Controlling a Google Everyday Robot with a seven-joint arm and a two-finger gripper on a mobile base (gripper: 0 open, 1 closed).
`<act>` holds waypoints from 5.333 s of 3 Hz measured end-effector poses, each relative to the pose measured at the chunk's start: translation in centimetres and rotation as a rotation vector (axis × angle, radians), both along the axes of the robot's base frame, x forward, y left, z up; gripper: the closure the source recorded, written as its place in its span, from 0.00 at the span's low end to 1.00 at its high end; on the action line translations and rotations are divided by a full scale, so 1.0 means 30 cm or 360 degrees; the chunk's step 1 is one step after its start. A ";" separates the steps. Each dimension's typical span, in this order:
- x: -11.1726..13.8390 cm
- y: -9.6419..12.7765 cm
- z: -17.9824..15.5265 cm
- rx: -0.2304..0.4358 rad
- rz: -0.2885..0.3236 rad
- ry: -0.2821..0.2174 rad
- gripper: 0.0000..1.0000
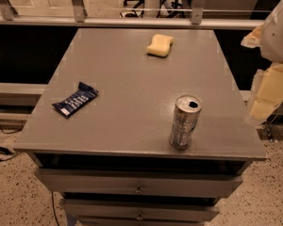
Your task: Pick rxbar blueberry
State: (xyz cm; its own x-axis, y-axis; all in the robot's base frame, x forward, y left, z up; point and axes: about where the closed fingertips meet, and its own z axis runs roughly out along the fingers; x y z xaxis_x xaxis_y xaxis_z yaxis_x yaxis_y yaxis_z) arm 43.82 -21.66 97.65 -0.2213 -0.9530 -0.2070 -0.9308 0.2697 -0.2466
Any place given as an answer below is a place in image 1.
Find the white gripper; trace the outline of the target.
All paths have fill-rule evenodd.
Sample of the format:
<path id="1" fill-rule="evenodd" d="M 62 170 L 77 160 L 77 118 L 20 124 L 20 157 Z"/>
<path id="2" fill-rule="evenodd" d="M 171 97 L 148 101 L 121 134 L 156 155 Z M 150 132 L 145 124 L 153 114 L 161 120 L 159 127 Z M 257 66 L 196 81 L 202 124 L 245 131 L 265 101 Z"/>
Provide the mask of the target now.
<path id="1" fill-rule="evenodd" d="M 241 46 L 260 47 L 261 55 L 273 62 L 266 71 L 257 70 L 247 102 L 244 120 L 247 124 L 259 126 L 283 102 L 283 0 L 266 18 L 264 25 L 257 26 L 242 39 Z"/>

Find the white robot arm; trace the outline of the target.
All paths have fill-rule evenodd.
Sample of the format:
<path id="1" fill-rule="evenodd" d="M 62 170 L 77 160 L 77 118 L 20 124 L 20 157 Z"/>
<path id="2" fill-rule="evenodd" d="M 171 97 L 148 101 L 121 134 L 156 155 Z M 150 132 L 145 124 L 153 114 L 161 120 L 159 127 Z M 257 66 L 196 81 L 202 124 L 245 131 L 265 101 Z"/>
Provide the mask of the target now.
<path id="1" fill-rule="evenodd" d="M 247 102 L 245 122 L 259 126 L 283 102 L 283 0 L 263 24 L 242 39 L 241 46 L 258 47 L 261 56 L 272 62 L 266 71 L 257 70 L 255 73 Z"/>

